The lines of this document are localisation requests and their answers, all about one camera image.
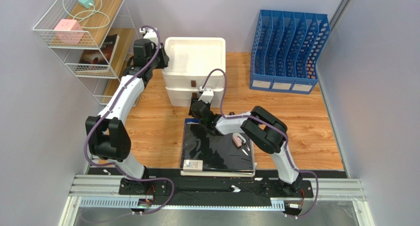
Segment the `white three drawer organizer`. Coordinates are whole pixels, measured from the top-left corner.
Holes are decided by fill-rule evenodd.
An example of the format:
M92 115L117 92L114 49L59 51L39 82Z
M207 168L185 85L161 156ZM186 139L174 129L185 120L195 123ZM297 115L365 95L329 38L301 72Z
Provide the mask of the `white three drawer organizer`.
M199 88L213 90L211 105L219 106L226 73L226 41L223 38L169 37L165 41L169 64L162 70L170 104L189 107L200 97Z

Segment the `pink correction tape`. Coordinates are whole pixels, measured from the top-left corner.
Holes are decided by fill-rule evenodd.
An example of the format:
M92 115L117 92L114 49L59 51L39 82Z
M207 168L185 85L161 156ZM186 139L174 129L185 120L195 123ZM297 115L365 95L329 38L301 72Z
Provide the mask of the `pink correction tape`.
M246 144L246 139L240 133L233 133L232 141L237 148L241 148L244 144Z

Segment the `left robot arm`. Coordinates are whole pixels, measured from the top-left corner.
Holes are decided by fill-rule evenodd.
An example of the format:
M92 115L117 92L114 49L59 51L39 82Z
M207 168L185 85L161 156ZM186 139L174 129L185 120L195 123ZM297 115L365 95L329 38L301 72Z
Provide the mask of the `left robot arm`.
M125 123L135 100L153 77L153 70L163 69L168 63L169 57L160 40L142 38L134 42L134 55L110 102L98 115L85 121L87 137L83 153L90 164L93 164L91 157L97 156L130 180L148 180L147 168L131 154L132 142Z

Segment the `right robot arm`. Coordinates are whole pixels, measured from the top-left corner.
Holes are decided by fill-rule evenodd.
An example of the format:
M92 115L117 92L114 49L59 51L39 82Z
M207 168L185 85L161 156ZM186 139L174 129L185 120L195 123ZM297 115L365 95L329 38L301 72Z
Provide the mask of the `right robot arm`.
M287 126L261 106L242 114L214 114L203 101L190 105L190 115L196 118L213 136L233 133L246 134L263 152L270 155L279 175L279 180L291 188L299 188L302 176L288 151Z

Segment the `blue folder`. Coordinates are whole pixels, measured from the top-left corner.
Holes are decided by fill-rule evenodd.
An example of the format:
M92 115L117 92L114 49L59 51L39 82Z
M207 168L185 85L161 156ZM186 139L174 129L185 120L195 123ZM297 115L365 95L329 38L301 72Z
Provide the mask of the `blue folder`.
M186 118L186 119L184 120L184 123L185 123L185 124L189 124L189 123L199 124L199 121L198 121L198 119L196 119L196 118Z

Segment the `dark cover book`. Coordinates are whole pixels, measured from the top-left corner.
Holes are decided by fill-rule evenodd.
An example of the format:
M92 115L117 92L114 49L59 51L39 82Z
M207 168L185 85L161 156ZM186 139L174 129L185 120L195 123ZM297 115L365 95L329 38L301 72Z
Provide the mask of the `dark cover book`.
M86 65L89 70L108 70L117 50L120 36L106 36L99 50L84 50L79 64Z

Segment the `mint green charger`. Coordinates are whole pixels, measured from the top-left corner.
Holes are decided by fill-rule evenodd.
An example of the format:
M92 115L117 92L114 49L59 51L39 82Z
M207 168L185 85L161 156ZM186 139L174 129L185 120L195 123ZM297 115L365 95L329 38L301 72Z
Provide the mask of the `mint green charger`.
M89 9L95 6L94 0L78 0L78 3L86 9Z

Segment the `pink cube power socket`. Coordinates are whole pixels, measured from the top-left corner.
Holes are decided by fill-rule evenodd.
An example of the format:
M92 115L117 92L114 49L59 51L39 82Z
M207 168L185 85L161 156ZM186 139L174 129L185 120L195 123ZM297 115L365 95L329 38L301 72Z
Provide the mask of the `pink cube power socket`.
M78 44L84 36L79 22L75 19L62 19L54 28L56 36L65 44Z

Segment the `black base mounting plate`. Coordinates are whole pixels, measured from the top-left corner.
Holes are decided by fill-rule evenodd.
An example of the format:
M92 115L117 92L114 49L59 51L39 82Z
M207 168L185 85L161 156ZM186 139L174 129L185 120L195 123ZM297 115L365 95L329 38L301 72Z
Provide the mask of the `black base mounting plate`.
M180 206L269 206L271 198L290 198L301 201L313 199L314 185L301 180L292 190L278 178L276 170L257 170L250 177L183 176L178 169L150 168L150 182L139 183L123 177L119 195L153 196L155 204Z

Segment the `blue file organizer rack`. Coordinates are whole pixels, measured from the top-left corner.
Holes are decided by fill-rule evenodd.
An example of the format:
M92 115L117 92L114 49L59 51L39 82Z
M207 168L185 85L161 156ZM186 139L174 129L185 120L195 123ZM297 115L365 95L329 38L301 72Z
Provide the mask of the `blue file organizer rack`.
M317 60L330 36L326 14L259 12L250 61L250 89L309 95Z

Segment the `aluminium frame rail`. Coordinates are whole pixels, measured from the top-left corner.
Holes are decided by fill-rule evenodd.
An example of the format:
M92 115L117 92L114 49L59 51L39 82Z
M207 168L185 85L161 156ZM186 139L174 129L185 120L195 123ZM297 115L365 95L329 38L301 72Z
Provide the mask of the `aluminium frame rail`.
M180 206L155 204L153 196L119 195L121 175L105 169L76 175L61 226L372 226L361 182L340 172L304 175L313 199L271 198L269 206Z

